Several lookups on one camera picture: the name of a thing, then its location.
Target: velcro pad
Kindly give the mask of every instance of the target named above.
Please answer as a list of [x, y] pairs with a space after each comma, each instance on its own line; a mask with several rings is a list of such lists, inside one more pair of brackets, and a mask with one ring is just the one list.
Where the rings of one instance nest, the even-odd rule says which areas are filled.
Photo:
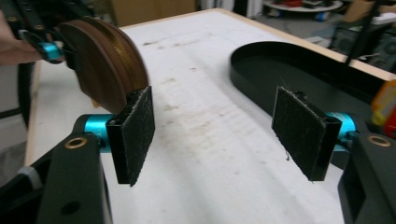
[[128, 104], [106, 123], [106, 130], [120, 184], [133, 186], [154, 136], [151, 87], [128, 95]]
[[308, 180], [324, 180], [341, 124], [309, 104], [303, 92], [277, 88], [272, 128]]

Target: wheel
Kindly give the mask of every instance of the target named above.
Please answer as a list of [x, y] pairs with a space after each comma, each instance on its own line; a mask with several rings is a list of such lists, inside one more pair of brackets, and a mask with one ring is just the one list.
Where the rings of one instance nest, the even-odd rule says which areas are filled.
[[317, 21], [326, 21], [330, 16], [330, 12], [319, 12], [315, 19]]

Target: u-shaped black container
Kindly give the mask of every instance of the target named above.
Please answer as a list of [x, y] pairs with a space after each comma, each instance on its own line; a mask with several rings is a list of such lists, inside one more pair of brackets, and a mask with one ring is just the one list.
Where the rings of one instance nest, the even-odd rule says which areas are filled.
[[231, 57], [235, 87], [272, 115], [277, 86], [303, 91], [323, 112], [372, 116], [370, 103], [384, 80], [322, 54], [283, 42], [258, 42]]

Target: cyan metal part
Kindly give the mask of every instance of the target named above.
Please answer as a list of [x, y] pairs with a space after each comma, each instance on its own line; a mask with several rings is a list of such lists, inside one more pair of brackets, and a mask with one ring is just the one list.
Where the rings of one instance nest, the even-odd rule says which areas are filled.
[[353, 139], [357, 135], [357, 129], [352, 117], [347, 113], [328, 112], [326, 115], [342, 121], [340, 133], [338, 134], [339, 143], [335, 145], [334, 151], [348, 151], [351, 148]]
[[99, 139], [102, 139], [105, 144], [104, 147], [101, 148], [101, 152], [109, 153], [111, 152], [110, 144], [108, 141], [106, 123], [108, 120], [113, 118], [112, 114], [103, 114], [103, 115], [91, 115], [87, 122], [85, 123], [85, 133], [93, 133]]
[[47, 53], [48, 60], [56, 60], [59, 59], [62, 55], [62, 52], [59, 50], [58, 45], [54, 42], [42, 42], [39, 45], [43, 48], [43, 50]]

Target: workbench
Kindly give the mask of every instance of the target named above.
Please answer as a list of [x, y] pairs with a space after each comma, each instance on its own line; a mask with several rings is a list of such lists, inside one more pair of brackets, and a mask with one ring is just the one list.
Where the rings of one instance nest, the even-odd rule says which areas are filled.
[[[326, 180], [313, 183], [287, 161], [271, 116], [232, 84], [229, 59], [258, 41], [344, 56], [223, 9], [122, 29], [148, 70], [156, 132], [132, 188], [118, 185], [111, 154], [102, 154], [114, 223], [343, 223], [342, 170], [331, 165]], [[107, 113], [92, 107], [64, 63], [38, 64], [34, 85], [26, 165], [69, 135], [80, 115]]]

